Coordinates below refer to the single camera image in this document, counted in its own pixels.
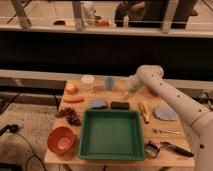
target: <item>black cable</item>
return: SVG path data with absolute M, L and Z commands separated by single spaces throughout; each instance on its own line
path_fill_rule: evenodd
M 7 103 L 7 105 L 5 105 L 5 106 L 1 109 L 0 114 L 4 113 L 4 111 L 9 107 L 9 105 L 10 105 L 11 103 L 13 103 L 13 101 L 14 101 L 20 94 L 21 94 L 21 93 L 19 92 L 19 93 L 17 93 L 14 97 L 12 97 L 12 98 L 10 99 L 10 101 Z
M 54 97 L 54 99 L 55 99 L 55 105 L 56 105 L 56 109 L 57 109 L 57 111 L 58 111 L 58 109 L 59 109 L 58 99 L 57 99 L 57 97 L 56 97 L 55 94 L 53 94 L 53 97 Z
M 213 8 L 205 0 L 202 1 L 213 12 Z
M 107 165 L 104 165 L 103 171 L 106 171 Z
M 32 1 L 32 0 L 29 0 L 29 1 L 23 6 L 23 8 L 27 7 L 27 6 L 30 4 L 31 1 Z M 14 14 L 14 15 L 7 21 L 7 24 L 9 24 L 16 16 L 17 16 L 17 14 Z
M 19 133 L 14 133 L 15 135 L 18 135 L 19 137 L 21 137 L 30 147 L 30 149 L 32 150 L 32 153 L 35 154 L 35 150 L 33 149 L 33 146 L 31 145 L 31 143 L 26 139 L 24 138 L 23 135 L 19 134 Z
M 35 158 L 41 163 L 41 165 L 42 165 L 42 167 L 43 167 L 43 170 L 44 170 L 44 171 L 47 171 L 47 169 L 46 169 L 46 167 L 45 167 L 43 161 L 41 160 L 41 158 L 36 154 L 35 150 L 33 149 L 32 144 L 31 144 L 23 135 L 21 135 L 21 134 L 19 134 L 19 133 L 13 133 L 13 134 L 18 135 L 19 137 L 21 137 L 21 138 L 29 145 L 30 149 L 32 150 L 32 153 L 33 153 L 33 154 L 27 159 L 27 162 L 26 162 L 26 164 L 25 164 L 25 170 L 27 171 L 27 168 L 28 168 L 28 165 L 29 165 L 30 160 L 31 160 L 33 157 L 35 157 Z
M 27 171 L 27 168 L 28 168 L 28 164 L 30 162 L 30 160 L 34 157 L 34 154 L 32 156 L 30 156 L 28 159 L 27 159 L 27 162 L 25 164 L 25 171 Z

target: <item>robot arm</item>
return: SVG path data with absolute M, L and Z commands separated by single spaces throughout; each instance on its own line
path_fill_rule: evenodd
M 126 81 L 127 91 L 136 91 L 143 84 L 158 93 L 200 137 L 195 171 L 213 170 L 213 112 L 191 99 L 162 79 L 163 69 L 143 65 Z

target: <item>floor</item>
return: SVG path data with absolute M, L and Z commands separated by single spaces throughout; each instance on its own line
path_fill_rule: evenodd
M 3 102 L 9 102 L 16 92 L 0 92 Z M 60 102 L 60 95 L 52 94 L 29 94 L 21 93 L 8 108 L 0 115 L 0 127 L 6 124 L 18 124 L 21 127 L 19 134 L 30 142 L 35 153 L 43 161 L 46 152 L 46 139 L 52 129 L 54 116 L 57 113 L 57 101 Z M 198 138 L 194 132 L 185 124 L 186 135 L 192 151 L 196 152 Z M 5 133 L 0 137 L 0 162 L 13 163 L 22 166 L 25 170 L 28 158 L 32 155 L 29 144 L 16 134 Z M 48 171 L 65 171 L 62 165 L 46 164 Z M 70 166 L 75 171 L 102 171 L 104 166 L 83 167 Z M 160 168 L 140 167 L 107 167 L 107 171 L 156 171 Z M 42 171 L 41 163 L 32 158 L 27 167 L 29 171 Z M 192 168 L 171 168 L 169 171 L 192 171 Z
M 95 2 L 96 15 L 102 16 L 103 20 L 113 20 L 118 3 L 115 1 Z M 189 18 L 187 30 L 213 30 L 213 11 L 208 6 L 213 8 L 212 0 L 197 2 L 195 9 L 199 15 Z M 53 26 L 56 20 L 63 19 L 69 21 L 69 26 L 74 26 L 71 1 L 33 0 L 25 7 L 25 12 L 33 25 Z M 0 24 L 17 25 L 18 19 L 14 14 L 11 2 L 0 0 Z

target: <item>tool handle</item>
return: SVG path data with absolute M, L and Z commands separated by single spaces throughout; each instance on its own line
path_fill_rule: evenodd
M 141 114 L 144 117 L 145 123 L 149 123 L 150 113 L 149 113 L 149 109 L 148 109 L 147 103 L 145 101 L 141 101 L 139 103 L 139 108 L 140 108 Z
M 4 126 L 4 127 L 0 130 L 0 136 L 3 135 L 9 128 L 10 128 L 10 125 Z
M 169 148 L 171 148 L 174 152 L 180 154 L 180 155 L 183 155 L 183 156 L 186 156 L 186 157 L 193 157 L 194 154 L 191 153 L 190 151 L 187 151 L 181 147 L 178 147 L 176 145 L 171 145 Z

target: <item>green tray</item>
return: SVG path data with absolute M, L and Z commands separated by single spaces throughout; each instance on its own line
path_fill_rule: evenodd
M 81 159 L 144 160 L 138 112 L 98 109 L 85 111 L 78 156 Z

